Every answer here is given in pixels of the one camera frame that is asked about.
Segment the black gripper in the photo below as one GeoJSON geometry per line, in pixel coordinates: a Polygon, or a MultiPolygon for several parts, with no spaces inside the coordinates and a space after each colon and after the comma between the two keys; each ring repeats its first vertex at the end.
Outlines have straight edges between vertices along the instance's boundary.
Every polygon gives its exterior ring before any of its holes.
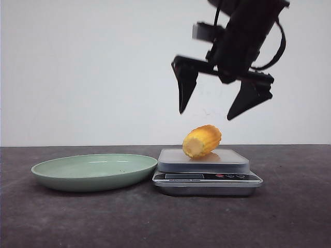
{"type": "MultiPolygon", "coordinates": [[[[210,1],[217,11],[229,17],[226,27],[199,23],[207,29],[205,38],[213,44],[206,61],[199,63],[199,72],[217,75],[223,83],[240,80],[240,90],[227,114],[232,120],[243,112],[271,99],[274,78],[262,71],[274,65],[284,52],[284,40],[276,55],[264,66],[254,67],[260,48],[273,27],[279,26],[284,1],[210,1]]],[[[197,60],[176,55],[171,62],[179,92],[179,113],[182,114],[197,84],[197,60]]]]}

